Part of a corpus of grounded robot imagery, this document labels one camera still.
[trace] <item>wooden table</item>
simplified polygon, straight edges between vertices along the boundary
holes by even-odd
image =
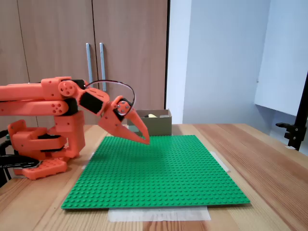
[[[64,211],[61,204],[82,167],[107,135],[86,126],[86,147],[66,173],[13,179],[0,189],[0,230],[308,230],[308,158],[244,124],[174,125],[174,135],[196,135],[231,170],[250,205],[210,207],[211,221],[114,222],[107,209]]]

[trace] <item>yellow object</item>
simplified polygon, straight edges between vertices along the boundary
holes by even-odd
[[[157,118],[157,116],[155,116],[153,114],[149,114],[149,118]]]

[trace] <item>cardboard box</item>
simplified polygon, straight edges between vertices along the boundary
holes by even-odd
[[[172,135],[172,115],[168,110],[136,110],[146,127],[150,136],[171,136]],[[145,118],[146,115],[153,114],[157,118]],[[141,132],[128,120],[129,130],[141,136]]]

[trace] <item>black mount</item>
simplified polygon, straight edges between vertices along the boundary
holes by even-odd
[[[306,134],[307,118],[308,118],[308,73],[304,85],[302,98],[298,107],[295,123],[293,125],[286,123],[276,124],[276,126],[280,128],[287,129],[287,132],[284,134],[284,137],[289,140],[288,146],[292,146],[298,151]]]

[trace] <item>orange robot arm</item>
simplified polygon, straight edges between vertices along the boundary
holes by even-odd
[[[14,150],[19,155],[43,161],[43,172],[34,174],[33,170],[26,172],[23,169],[20,174],[34,180],[65,171],[65,161],[79,155],[85,140],[83,111],[79,111],[78,106],[100,117],[98,125],[111,135],[150,143],[147,127],[131,102],[123,96],[110,101],[106,92],[85,85],[84,80],[55,77],[43,79],[40,83],[0,86],[0,116],[54,116],[55,126],[51,129],[28,128],[24,120],[8,126],[7,133]],[[125,118],[135,124],[144,139],[122,125]],[[43,167],[44,160],[53,161],[52,167]]]
[[[68,113],[74,107],[71,99],[76,99],[77,105],[96,116],[102,116],[98,125],[111,135],[149,144],[147,128],[128,100],[118,96],[110,102],[106,92],[96,88],[86,89],[83,80],[72,80],[71,77],[47,78],[34,84],[0,86],[0,116],[65,116],[72,114]],[[145,139],[123,126],[121,123],[124,118],[131,120]]]

